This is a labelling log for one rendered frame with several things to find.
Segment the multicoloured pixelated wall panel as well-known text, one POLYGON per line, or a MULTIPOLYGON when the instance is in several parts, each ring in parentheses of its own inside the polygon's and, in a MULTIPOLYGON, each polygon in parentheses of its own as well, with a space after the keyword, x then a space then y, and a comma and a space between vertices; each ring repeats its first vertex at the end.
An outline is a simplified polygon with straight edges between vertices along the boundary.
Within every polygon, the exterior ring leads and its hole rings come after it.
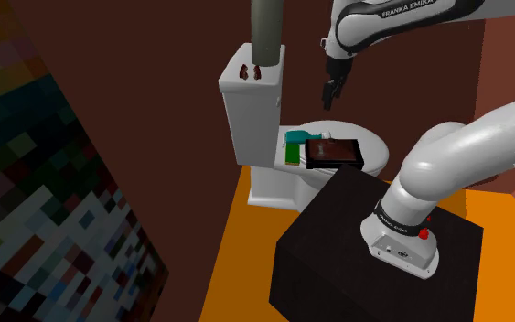
POLYGON ((0 0, 0 322, 150 322, 168 271, 0 0))

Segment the grey cylindrical pipe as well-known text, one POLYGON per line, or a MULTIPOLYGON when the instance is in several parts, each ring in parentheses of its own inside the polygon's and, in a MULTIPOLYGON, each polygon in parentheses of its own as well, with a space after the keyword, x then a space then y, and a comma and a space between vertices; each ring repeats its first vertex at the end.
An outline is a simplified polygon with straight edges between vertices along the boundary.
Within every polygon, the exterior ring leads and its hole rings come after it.
POLYGON ((252 63, 272 67, 279 63, 284 0, 251 0, 252 63))

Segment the green rectangular sponge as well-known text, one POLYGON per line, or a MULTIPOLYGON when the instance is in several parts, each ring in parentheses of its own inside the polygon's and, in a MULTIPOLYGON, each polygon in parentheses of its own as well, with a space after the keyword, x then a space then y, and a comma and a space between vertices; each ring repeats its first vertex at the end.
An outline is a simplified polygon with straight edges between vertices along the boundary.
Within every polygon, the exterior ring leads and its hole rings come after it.
POLYGON ((289 166, 300 165, 300 145, 289 144, 285 145, 284 163, 289 166))

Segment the black robot stand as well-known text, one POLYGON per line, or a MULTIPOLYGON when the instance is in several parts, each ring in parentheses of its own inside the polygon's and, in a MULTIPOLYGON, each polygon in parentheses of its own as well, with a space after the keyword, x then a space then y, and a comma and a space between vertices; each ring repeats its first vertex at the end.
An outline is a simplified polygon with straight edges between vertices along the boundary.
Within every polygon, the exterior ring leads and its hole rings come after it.
POLYGON ((289 322, 473 322, 482 227, 435 208, 420 279, 369 253, 360 224, 387 183, 341 167, 276 243, 269 301, 289 322))

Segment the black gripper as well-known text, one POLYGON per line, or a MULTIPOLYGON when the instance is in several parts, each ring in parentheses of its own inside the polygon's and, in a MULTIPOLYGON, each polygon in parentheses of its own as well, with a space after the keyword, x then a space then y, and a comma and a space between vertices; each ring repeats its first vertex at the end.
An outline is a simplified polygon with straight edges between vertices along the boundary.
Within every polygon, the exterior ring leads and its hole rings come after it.
POLYGON ((339 98, 351 71, 353 58, 334 59, 327 56, 326 72, 330 80, 323 86, 323 108, 329 111, 335 98, 339 98))

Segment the teal spray bottle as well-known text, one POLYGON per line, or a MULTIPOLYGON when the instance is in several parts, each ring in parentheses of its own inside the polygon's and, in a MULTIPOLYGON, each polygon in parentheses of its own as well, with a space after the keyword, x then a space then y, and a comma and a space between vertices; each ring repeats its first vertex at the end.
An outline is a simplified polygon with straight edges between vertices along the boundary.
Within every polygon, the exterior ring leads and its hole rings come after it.
POLYGON ((302 145, 307 139, 329 139, 331 137, 330 132, 322 132, 320 134, 310 134, 304 130, 292 130, 287 131, 284 134, 284 144, 287 145, 302 145))

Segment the white toilet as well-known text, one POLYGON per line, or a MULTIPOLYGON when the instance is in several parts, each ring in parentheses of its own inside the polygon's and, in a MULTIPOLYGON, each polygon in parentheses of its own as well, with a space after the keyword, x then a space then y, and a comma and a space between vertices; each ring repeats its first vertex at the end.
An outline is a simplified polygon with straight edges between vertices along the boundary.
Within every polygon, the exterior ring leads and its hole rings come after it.
POLYGON ((389 149, 372 131, 347 122, 321 120, 300 125, 281 125, 285 46, 279 63, 261 67, 262 78, 253 78, 252 45, 242 44, 219 77, 231 140, 239 165, 251 168, 248 203, 253 206, 290 209, 298 212, 310 203, 336 173, 334 169, 307 169, 305 149, 300 148, 300 165, 284 163, 284 134, 304 130, 310 134, 330 132, 335 139, 357 139, 364 159, 362 171, 378 176, 389 159, 389 149), (249 78, 239 77, 242 64, 249 78))

